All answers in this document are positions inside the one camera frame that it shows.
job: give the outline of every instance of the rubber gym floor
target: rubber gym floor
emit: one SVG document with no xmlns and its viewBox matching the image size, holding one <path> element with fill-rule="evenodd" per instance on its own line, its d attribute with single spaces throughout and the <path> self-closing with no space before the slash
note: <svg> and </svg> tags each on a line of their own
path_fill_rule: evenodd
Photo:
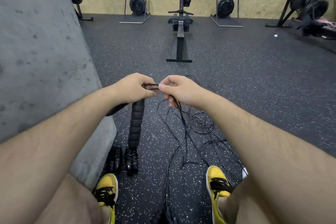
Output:
<svg viewBox="0 0 336 224">
<path fill-rule="evenodd" d="M 134 72 L 157 83 L 170 74 L 192 74 L 202 86 L 211 86 L 246 111 L 336 156 L 334 41 L 303 38 L 295 28 L 266 28 L 268 20 L 242 19 L 243 28 L 221 28 L 210 18 L 194 17 L 190 32 L 185 33 L 192 63 L 175 63 L 166 62 L 176 55 L 176 32 L 171 31 L 168 16 L 151 16 L 142 25 L 120 24 L 119 15 L 92 16 L 93 22 L 81 22 L 81 26 L 103 86 Z M 117 223 L 149 223 L 162 206 L 167 161 L 177 147 L 157 113 L 162 98 L 146 101 L 139 174 L 129 178 L 123 168 L 118 176 Z M 160 112 L 167 110 L 162 103 Z M 130 114 L 129 105 L 114 115 L 119 130 L 116 140 L 124 146 Z M 168 123 L 182 138 L 177 117 L 169 116 Z M 192 137 L 198 147 L 209 140 Z M 208 161 L 219 165 L 214 154 L 208 147 Z M 202 163 L 191 143 L 188 161 Z M 223 161 L 237 172 L 227 157 Z M 180 223 L 212 223 L 207 166 L 180 167 L 179 153 L 170 168 L 170 182 Z"/>
</svg>

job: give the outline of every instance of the gray concrete wall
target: gray concrete wall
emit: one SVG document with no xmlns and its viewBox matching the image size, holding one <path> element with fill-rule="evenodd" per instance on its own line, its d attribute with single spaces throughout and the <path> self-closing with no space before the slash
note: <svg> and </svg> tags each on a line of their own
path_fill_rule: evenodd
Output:
<svg viewBox="0 0 336 224">
<path fill-rule="evenodd" d="M 99 88 L 71 0 L 0 0 L 0 143 Z M 89 188 L 115 135 L 104 118 L 70 168 Z"/>
</svg>

